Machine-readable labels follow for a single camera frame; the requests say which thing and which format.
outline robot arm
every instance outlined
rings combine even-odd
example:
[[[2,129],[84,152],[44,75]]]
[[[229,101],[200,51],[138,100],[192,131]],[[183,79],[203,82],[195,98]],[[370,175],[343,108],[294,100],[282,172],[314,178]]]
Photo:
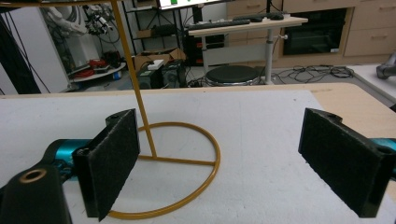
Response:
[[[89,5],[83,7],[85,15],[89,19],[87,26],[91,35],[107,34],[107,30],[113,30],[108,21],[114,20],[111,16],[111,8],[107,4]]]
[[[64,31],[64,35],[68,36],[70,34],[85,35],[87,34],[87,28],[74,21],[68,21],[64,19],[61,12],[59,12],[55,7],[47,7],[47,15],[50,19],[55,22]]]
[[[390,55],[385,64],[381,64],[376,68],[376,74],[381,79],[396,76],[396,52]]]

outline cable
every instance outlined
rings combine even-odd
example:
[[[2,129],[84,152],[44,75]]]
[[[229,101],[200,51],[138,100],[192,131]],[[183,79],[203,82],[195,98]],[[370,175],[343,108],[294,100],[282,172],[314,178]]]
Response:
[[[276,9],[277,11],[280,11],[279,8],[275,7],[274,4],[271,1],[271,7],[273,7],[274,9]]]
[[[116,25],[113,21],[111,21],[111,24],[113,24],[113,26],[114,26],[114,28],[116,29],[117,34],[118,34],[118,37],[117,37],[116,40],[114,40],[114,41],[106,41],[106,40],[102,39],[101,36],[98,36],[103,42],[105,42],[105,43],[107,43],[107,44],[115,44],[115,43],[119,42],[119,40],[120,40],[119,28],[117,27],[117,25]]]
[[[273,46],[273,54],[274,54],[274,51],[275,51],[275,47],[276,47],[277,41],[279,40],[280,35],[282,34],[282,30],[283,30],[283,28],[280,28],[279,35],[277,36],[277,39],[276,39],[275,44]]]
[[[98,37],[98,39],[99,39],[99,43],[100,43],[100,49],[101,49],[102,55],[104,55],[104,53],[103,53],[103,44],[102,44],[102,39],[99,37],[99,35],[97,35],[97,37]]]
[[[187,83],[187,87],[190,87],[190,88],[194,88],[194,87],[203,87],[204,84],[205,84],[205,86],[208,85],[207,82],[206,82],[206,78],[205,78],[205,77],[199,77],[199,78],[190,80],[190,81]]]
[[[184,21],[181,23],[181,25],[184,27],[186,25],[187,22],[187,15],[189,14],[189,9],[186,8],[186,16],[184,17]]]
[[[198,11],[196,11],[195,13],[192,12],[192,15],[189,16],[189,17],[187,18],[187,20],[184,20],[184,22],[183,22],[183,27],[186,27],[186,23],[187,23],[193,16],[195,16],[196,13],[198,13]]]
[[[303,67],[296,65],[292,69],[273,74],[273,76],[278,77],[283,84],[288,84],[285,82],[285,79],[287,78],[296,82],[314,83],[321,81],[326,76],[333,76],[337,78],[353,78],[353,70],[344,66],[317,65]]]
[[[44,81],[41,79],[41,76],[40,76],[40,75],[37,73],[37,71],[33,68],[32,64],[30,63],[29,58],[28,58],[28,56],[27,56],[26,49],[25,49],[25,47],[24,47],[24,45],[23,45],[23,42],[22,42],[22,40],[21,40],[20,33],[19,33],[19,31],[18,31],[18,29],[17,29],[17,26],[16,26],[16,24],[15,24],[14,20],[12,19],[12,16],[11,16],[11,14],[10,14],[9,12],[8,12],[8,16],[9,16],[9,18],[11,19],[12,25],[14,26],[15,32],[17,33],[18,39],[19,39],[20,42],[21,42],[21,46],[22,46],[23,50],[22,50],[21,47],[18,45],[17,41],[15,40],[14,35],[13,35],[12,33],[10,33],[10,35],[12,36],[12,39],[14,40],[15,44],[18,46],[18,49],[20,50],[20,52],[21,52],[23,58],[24,58],[24,59],[26,60],[26,62],[28,63],[30,72],[31,72],[32,74],[33,74],[32,71],[35,72],[35,75],[37,76],[38,80],[40,80],[41,84],[44,86],[44,88],[47,90],[47,92],[50,93],[49,88],[48,88],[47,85],[44,83]]]

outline gold metal stand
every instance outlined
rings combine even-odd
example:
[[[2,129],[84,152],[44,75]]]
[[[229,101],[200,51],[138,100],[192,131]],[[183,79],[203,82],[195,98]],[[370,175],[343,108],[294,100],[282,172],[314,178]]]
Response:
[[[18,3],[16,3],[16,2],[7,2],[7,1],[0,0],[0,7],[67,7],[67,6],[103,4],[103,3],[108,3],[108,2],[111,2],[111,6],[113,7],[116,23],[119,26],[120,40],[122,43],[125,60],[128,65],[128,70],[129,70],[130,77],[132,79],[132,84],[134,86],[134,94],[136,96],[139,110],[142,115],[143,127],[139,128],[139,131],[146,132],[146,135],[148,138],[148,144],[149,144],[150,150],[151,150],[151,156],[140,156],[139,159],[213,166],[213,170],[212,170],[211,174],[209,175],[209,177],[207,178],[207,180],[198,189],[196,189],[193,193],[191,193],[190,195],[188,195],[187,197],[185,197],[184,199],[180,200],[177,203],[170,204],[168,206],[165,206],[164,208],[160,208],[160,209],[148,211],[148,212],[142,212],[142,213],[122,213],[122,212],[117,212],[117,211],[110,211],[110,213],[109,213],[109,215],[111,217],[116,217],[116,218],[121,218],[121,219],[141,219],[141,218],[157,217],[157,216],[177,210],[181,206],[183,206],[183,205],[189,203],[190,201],[192,201],[193,199],[195,199],[199,194],[201,194],[207,188],[207,186],[214,179],[214,177],[219,169],[219,164],[220,164],[219,145],[218,145],[216,139],[209,132],[207,132],[206,130],[204,130],[198,126],[195,126],[193,124],[182,123],[182,122],[163,122],[163,123],[149,124],[146,110],[143,105],[142,95],[140,93],[140,88],[138,85],[139,82],[137,80],[136,72],[134,70],[134,63],[132,62],[131,51],[129,50],[129,47],[128,47],[128,41],[127,41],[127,38],[125,35],[123,23],[121,20],[120,9],[117,4],[118,1],[117,0],[106,0],[106,1],[105,0],[94,0],[94,1],[61,2],[61,3],[59,3],[59,2],[57,2],[57,3],[18,2]],[[155,146],[154,146],[154,142],[152,139],[150,128],[163,127],[163,126],[181,126],[181,127],[194,129],[195,131],[203,134],[210,140],[210,142],[214,146],[215,154],[216,154],[215,160],[214,161],[194,161],[194,160],[183,160],[183,159],[158,157],[157,152],[155,150]]]

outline computer monitor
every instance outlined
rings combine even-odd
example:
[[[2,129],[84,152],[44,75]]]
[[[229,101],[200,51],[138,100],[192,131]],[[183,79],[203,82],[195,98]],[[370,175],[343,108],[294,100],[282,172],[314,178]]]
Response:
[[[157,6],[161,10],[181,9],[186,7],[199,7],[233,0],[157,0]]]

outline desk leg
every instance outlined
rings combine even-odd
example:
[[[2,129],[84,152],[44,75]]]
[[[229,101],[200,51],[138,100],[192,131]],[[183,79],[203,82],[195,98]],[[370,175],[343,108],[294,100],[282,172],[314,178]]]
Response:
[[[202,36],[201,39],[202,39],[202,60],[204,61],[204,72],[206,75],[206,73],[209,71],[209,65],[207,65],[207,57],[206,57],[206,50],[207,50],[206,37]]]
[[[266,85],[274,85],[271,80],[271,72],[272,72],[272,50],[274,47],[273,41],[273,30],[268,29],[267,43],[265,45],[265,80],[264,84]]]

